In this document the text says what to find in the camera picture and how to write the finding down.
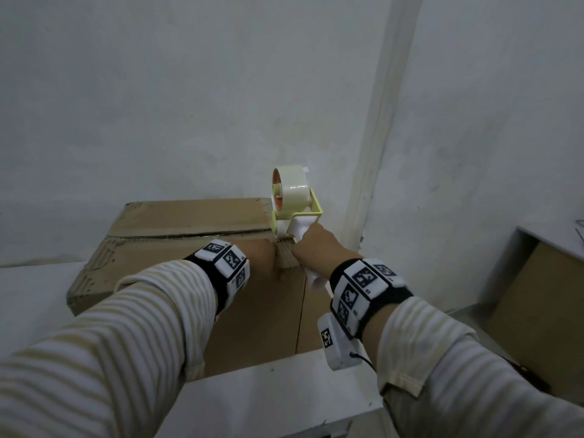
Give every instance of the hand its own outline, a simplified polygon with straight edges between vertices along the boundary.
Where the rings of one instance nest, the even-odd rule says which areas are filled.
[[[357,252],[344,248],[332,232],[327,231],[319,223],[308,228],[302,240],[292,246],[294,255],[300,264],[313,270],[326,279],[342,262],[363,258]]]
[[[275,271],[276,244],[266,239],[233,242],[248,258],[251,275],[269,278]]]

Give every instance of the cardboard box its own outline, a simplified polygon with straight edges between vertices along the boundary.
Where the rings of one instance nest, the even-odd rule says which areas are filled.
[[[276,242],[270,211],[268,198],[128,203],[70,287],[67,305],[78,315],[110,296],[125,275],[184,258],[213,238]],[[317,319],[330,298],[305,288],[292,243],[277,242],[280,276],[252,276],[215,323],[205,350],[207,377],[322,347]]]
[[[584,404],[584,262],[540,242],[486,327],[554,395]]]

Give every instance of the striped shirt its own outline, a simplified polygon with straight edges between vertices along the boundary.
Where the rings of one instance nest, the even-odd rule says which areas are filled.
[[[203,376],[215,306],[208,277],[188,261],[125,277],[113,296],[0,362],[0,434],[153,436],[184,382]],[[378,383],[402,437],[584,436],[581,408],[538,392],[419,298],[385,325]]]

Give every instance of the tape roll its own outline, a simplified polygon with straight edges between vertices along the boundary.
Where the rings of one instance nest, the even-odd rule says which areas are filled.
[[[283,214],[303,212],[311,205],[310,189],[300,165],[278,166],[272,174],[275,210]]]

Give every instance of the wrist band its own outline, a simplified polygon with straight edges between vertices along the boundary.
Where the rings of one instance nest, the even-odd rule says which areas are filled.
[[[185,260],[198,265],[211,281],[217,295],[215,315],[230,306],[249,280],[249,260],[237,246],[222,240],[211,241]]]
[[[412,296],[403,279],[383,262],[369,258],[343,262],[331,274],[331,286],[331,312],[350,339],[360,340],[380,309]]]

